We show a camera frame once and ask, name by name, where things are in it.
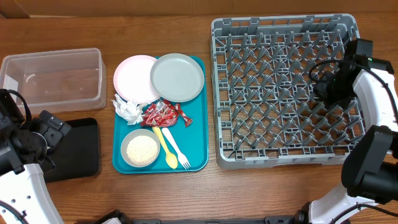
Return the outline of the pink plate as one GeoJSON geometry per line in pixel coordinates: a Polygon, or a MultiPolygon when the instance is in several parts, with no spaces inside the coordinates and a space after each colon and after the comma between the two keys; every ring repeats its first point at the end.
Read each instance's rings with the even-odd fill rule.
{"type": "Polygon", "coordinates": [[[149,55],[135,55],[123,60],[116,68],[113,84],[117,94],[137,104],[152,103],[160,98],[150,80],[152,66],[157,59],[149,55]]]}

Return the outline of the grey plate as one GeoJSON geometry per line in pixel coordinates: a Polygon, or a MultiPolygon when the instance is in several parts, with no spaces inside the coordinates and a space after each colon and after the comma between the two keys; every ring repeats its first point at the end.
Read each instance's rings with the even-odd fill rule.
{"type": "Polygon", "coordinates": [[[150,71],[150,81],[162,98],[182,103],[196,98],[201,93],[205,75],[193,58],[172,53],[156,60],[150,71]]]}

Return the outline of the small red candy wrapper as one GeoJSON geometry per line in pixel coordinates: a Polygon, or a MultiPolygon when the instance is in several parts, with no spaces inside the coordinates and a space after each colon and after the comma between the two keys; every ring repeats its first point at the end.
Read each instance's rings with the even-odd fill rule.
{"type": "Polygon", "coordinates": [[[189,126],[192,124],[193,120],[192,120],[191,118],[189,118],[189,117],[185,114],[185,112],[184,112],[184,111],[182,110],[182,108],[181,108],[181,104],[180,104],[180,103],[176,103],[176,104],[174,105],[174,107],[175,107],[175,109],[177,110],[178,114],[183,118],[184,123],[185,123],[185,127],[186,127],[186,128],[189,127],[189,126]]]}

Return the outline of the red snack wrapper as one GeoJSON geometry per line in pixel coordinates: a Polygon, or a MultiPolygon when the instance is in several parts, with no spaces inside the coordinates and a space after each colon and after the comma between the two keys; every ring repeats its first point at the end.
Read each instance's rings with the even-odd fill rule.
{"type": "Polygon", "coordinates": [[[151,104],[143,114],[141,126],[169,127],[178,121],[178,112],[168,100],[158,100],[151,104]]]}

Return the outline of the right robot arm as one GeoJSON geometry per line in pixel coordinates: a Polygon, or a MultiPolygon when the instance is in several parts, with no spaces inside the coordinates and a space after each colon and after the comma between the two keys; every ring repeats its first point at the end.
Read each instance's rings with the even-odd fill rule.
{"type": "Polygon", "coordinates": [[[373,42],[351,40],[338,71],[326,71],[316,79],[315,94],[328,107],[347,109],[357,98],[361,104],[366,132],[343,163],[341,183],[322,198],[298,210],[294,223],[349,223],[365,208],[396,217],[380,208],[397,200],[397,164],[384,160],[390,152],[397,157],[397,94],[394,69],[388,60],[373,57],[373,42]]]}

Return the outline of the yellow plastic spoon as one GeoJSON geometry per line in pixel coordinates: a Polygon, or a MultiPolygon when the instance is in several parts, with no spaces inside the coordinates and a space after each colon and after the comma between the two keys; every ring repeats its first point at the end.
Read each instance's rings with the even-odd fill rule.
{"type": "Polygon", "coordinates": [[[175,154],[171,153],[167,147],[162,131],[159,127],[152,127],[153,132],[159,138],[159,142],[165,151],[165,161],[171,169],[178,167],[178,160],[175,154]]]}

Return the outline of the white tissue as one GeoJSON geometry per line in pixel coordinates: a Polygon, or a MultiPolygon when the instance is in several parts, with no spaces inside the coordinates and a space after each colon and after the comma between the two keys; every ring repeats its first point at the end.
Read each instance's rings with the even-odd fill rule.
{"type": "Polygon", "coordinates": [[[115,112],[122,119],[127,121],[127,125],[135,125],[143,122],[144,107],[148,104],[137,104],[134,101],[124,101],[118,94],[115,94],[115,100],[112,100],[115,112]]]}

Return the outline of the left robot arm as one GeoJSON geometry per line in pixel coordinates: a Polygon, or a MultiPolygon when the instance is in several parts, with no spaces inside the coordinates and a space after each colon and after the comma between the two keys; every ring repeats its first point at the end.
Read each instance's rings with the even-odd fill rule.
{"type": "Polygon", "coordinates": [[[1,216],[6,223],[62,223],[47,190],[44,162],[71,130],[43,110],[33,118],[28,105],[20,111],[15,90],[1,90],[1,216]]]}

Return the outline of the white plastic fork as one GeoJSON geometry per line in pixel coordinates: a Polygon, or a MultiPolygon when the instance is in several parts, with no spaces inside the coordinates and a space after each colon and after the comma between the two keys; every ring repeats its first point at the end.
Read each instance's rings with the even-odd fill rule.
{"type": "Polygon", "coordinates": [[[187,157],[179,149],[170,130],[168,128],[162,128],[161,131],[162,131],[163,135],[166,137],[166,139],[168,140],[168,142],[171,144],[171,146],[174,148],[175,152],[177,153],[177,159],[178,159],[179,163],[183,166],[183,168],[184,169],[191,168],[191,165],[190,165],[187,157]]]}

